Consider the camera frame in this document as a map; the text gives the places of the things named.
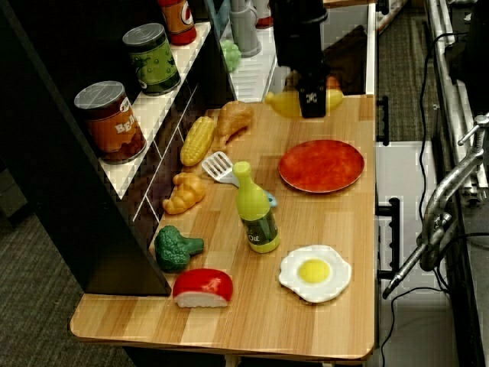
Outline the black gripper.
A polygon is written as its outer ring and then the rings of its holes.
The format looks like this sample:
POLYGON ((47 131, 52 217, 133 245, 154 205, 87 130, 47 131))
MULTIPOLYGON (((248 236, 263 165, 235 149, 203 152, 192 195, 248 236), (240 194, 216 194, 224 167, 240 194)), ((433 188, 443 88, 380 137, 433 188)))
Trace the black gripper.
POLYGON ((322 50, 320 23, 275 23, 277 62, 301 76, 298 82, 300 111, 304 118, 326 113, 325 78, 329 66, 322 50))

